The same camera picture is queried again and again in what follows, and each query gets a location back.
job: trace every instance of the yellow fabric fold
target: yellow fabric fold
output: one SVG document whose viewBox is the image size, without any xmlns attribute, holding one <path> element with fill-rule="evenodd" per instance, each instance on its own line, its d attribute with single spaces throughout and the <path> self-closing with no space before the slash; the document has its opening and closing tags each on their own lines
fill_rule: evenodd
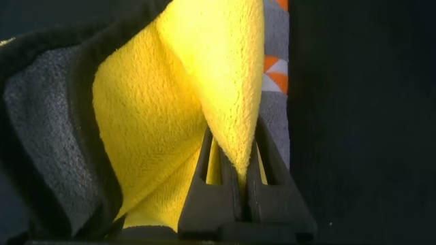
<svg viewBox="0 0 436 245">
<path fill-rule="evenodd" d="M 244 184 L 264 60 L 262 0 L 174 0 L 95 74 L 126 226 L 177 230 L 207 125 Z"/>
</svg>

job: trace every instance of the fabric texture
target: fabric texture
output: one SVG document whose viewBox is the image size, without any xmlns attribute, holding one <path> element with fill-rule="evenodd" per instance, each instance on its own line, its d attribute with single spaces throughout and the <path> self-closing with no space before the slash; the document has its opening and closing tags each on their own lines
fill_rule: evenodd
<svg viewBox="0 0 436 245">
<path fill-rule="evenodd" d="M 287 1 L 263 0 L 265 60 L 260 116 L 264 119 L 286 167 L 290 167 L 290 135 L 286 101 L 288 93 L 289 12 Z"/>
<path fill-rule="evenodd" d="M 72 132 L 66 76 L 78 47 L 47 51 L 7 80 L 9 117 L 43 179 L 63 206 L 75 233 L 100 205 Z"/>
<path fill-rule="evenodd" d="M 287 95 L 280 92 L 262 91 L 259 116 L 271 134 L 286 167 L 290 168 L 290 137 L 286 116 Z"/>
<path fill-rule="evenodd" d="M 175 0 L 95 74 L 126 226 L 177 229 L 209 125 L 244 184 L 264 59 L 262 1 Z"/>
<path fill-rule="evenodd" d="M 276 0 L 264 0 L 265 55 L 289 61 L 289 19 L 286 9 Z"/>
</svg>

